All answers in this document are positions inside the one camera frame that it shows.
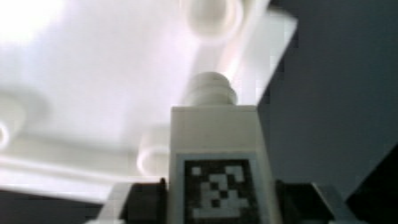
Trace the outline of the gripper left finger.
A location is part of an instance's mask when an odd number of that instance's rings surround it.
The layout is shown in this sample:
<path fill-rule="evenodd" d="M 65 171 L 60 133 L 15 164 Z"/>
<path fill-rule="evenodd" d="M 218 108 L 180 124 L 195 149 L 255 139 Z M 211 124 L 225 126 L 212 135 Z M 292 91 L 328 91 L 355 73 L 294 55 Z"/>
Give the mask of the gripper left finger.
<path fill-rule="evenodd" d="M 86 224 L 164 224 L 166 183 L 164 179 L 147 183 L 118 183 Z"/>

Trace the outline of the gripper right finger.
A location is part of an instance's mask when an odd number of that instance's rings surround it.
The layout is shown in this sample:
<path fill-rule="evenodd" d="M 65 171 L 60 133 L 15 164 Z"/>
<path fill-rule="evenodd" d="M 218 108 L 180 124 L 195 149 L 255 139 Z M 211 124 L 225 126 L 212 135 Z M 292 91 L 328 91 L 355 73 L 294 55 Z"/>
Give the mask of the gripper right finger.
<path fill-rule="evenodd" d="M 276 181 L 275 190 L 282 224 L 367 224 L 330 185 Z"/>

